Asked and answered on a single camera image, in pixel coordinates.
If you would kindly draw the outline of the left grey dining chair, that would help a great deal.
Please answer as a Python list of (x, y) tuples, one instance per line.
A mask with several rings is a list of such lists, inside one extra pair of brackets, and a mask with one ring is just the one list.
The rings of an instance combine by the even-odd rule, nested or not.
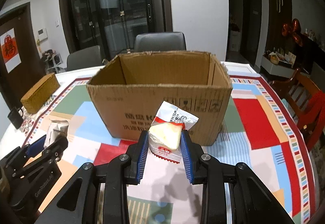
[(69, 72), (72, 70), (101, 66), (104, 59), (104, 52), (99, 45), (81, 49), (80, 51), (71, 53), (67, 57), (66, 70)]

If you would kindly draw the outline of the white bread snack packet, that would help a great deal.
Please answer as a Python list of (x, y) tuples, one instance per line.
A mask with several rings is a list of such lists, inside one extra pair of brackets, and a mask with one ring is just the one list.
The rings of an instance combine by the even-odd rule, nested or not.
[(181, 133), (190, 130), (198, 120), (195, 115), (164, 101), (148, 130), (150, 151), (163, 160), (180, 163)]

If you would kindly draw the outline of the dark wooden entrance door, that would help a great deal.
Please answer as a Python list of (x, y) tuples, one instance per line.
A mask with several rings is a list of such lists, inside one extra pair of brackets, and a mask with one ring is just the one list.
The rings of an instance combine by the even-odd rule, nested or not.
[(1, 94), (8, 108), (21, 107), (21, 98), (44, 75), (25, 3), (1, 15)]

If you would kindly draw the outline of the red wooden chair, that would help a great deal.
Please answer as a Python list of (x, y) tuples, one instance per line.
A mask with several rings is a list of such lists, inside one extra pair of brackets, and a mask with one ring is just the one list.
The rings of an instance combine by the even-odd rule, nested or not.
[(296, 69), (288, 80), (272, 81), (271, 87), (292, 108), (297, 127), (311, 151), (324, 130), (324, 92), (300, 69)]

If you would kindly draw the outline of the white shoe rack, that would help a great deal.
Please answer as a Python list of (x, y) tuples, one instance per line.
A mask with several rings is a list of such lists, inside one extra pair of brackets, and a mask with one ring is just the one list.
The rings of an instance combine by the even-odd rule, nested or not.
[(65, 71), (60, 54), (52, 49), (42, 53), (41, 61), (44, 63), (46, 74), (58, 74)]

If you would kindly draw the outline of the white wall intercom panel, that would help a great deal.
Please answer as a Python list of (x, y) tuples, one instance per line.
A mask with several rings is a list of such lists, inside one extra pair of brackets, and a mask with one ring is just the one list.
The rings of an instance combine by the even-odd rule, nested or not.
[(48, 39), (48, 35), (47, 35), (47, 30), (46, 30), (46, 28), (39, 29), (39, 30), (37, 31), (37, 35), (38, 35), (38, 40), (39, 40), (40, 42), (42, 42), (42, 41)]

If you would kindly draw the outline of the grey dining chair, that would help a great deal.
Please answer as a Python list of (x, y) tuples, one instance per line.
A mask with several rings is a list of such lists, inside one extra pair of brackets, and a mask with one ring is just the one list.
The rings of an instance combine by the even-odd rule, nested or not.
[(186, 40), (182, 32), (155, 32), (137, 35), (133, 52), (185, 50)]
[(81, 49), (80, 51), (71, 53), (67, 57), (66, 70), (69, 72), (72, 70), (101, 66), (104, 59), (104, 52), (99, 45)]

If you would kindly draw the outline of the right grey dining chair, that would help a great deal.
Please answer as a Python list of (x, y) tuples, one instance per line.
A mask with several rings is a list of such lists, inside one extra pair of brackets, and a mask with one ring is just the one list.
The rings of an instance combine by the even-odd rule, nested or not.
[(182, 32), (155, 32), (137, 35), (133, 52), (185, 50), (186, 40)]

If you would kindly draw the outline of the colourful patterned tablecloth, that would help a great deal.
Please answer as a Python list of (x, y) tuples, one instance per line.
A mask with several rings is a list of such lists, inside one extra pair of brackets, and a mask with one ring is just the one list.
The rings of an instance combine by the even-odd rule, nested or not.
[[(301, 133), (265, 80), (246, 64), (228, 63), (233, 90), (221, 131), (204, 152), (222, 163), (246, 163), (263, 181), (295, 223), (316, 213), (315, 171)], [(1, 155), (43, 136), (54, 119), (69, 122), (69, 145), (59, 167), (62, 176), (41, 205), (44, 209), (84, 163), (110, 162), (128, 141), (113, 138), (88, 95), (86, 84), (98, 68), (57, 75), (56, 98), (25, 135), (1, 127)], [(184, 166), (148, 154), (144, 176), (127, 189), (131, 223), (198, 223), (202, 187), (191, 185)]]

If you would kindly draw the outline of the patterned tile placemat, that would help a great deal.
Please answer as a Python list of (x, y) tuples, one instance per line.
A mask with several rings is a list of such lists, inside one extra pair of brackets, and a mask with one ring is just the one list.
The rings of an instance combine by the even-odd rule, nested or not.
[(25, 107), (22, 107), (23, 123), (19, 128), (19, 130), (25, 135), (28, 135), (28, 133), (31, 132), (32, 126), (35, 124), (36, 120), (38, 119), (38, 116), (48, 109), (49, 105), (52, 103), (52, 101), (55, 98), (56, 95), (51, 95), (50, 98), (42, 105), (42, 107), (35, 114), (28, 113)]

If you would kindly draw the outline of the woven wicker box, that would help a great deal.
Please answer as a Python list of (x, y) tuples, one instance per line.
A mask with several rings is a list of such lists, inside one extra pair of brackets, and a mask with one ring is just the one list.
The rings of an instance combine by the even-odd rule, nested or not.
[(56, 75), (47, 74), (20, 99), (20, 102), (29, 114), (36, 114), (59, 87)]

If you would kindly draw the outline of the black mug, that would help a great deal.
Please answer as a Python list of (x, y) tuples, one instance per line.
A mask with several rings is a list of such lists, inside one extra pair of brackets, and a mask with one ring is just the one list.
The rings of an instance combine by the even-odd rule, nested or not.
[(24, 122), (23, 114), (23, 110), (16, 107), (13, 107), (8, 114), (8, 119), (16, 129), (19, 129)]

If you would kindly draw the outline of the black sliding glass door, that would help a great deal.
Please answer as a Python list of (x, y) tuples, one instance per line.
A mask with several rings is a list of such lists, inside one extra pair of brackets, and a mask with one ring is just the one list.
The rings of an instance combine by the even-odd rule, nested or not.
[(137, 35), (171, 32), (171, 0), (59, 0), (70, 53), (99, 45), (107, 59), (131, 51)]

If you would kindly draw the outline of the silver snack bar wrapper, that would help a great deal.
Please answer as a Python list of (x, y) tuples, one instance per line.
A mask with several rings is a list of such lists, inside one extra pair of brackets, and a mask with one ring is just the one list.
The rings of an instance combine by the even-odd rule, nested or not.
[(67, 137), (68, 127), (69, 122), (67, 120), (52, 120), (43, 147), (48, 148), (59, 136)]

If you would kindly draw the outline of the red fu door poster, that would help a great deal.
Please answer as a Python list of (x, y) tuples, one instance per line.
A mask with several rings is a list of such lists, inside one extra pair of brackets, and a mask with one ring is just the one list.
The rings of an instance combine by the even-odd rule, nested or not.
[(1, 53), (7, 73), (21, 64), (14, 28), (1, 35)]

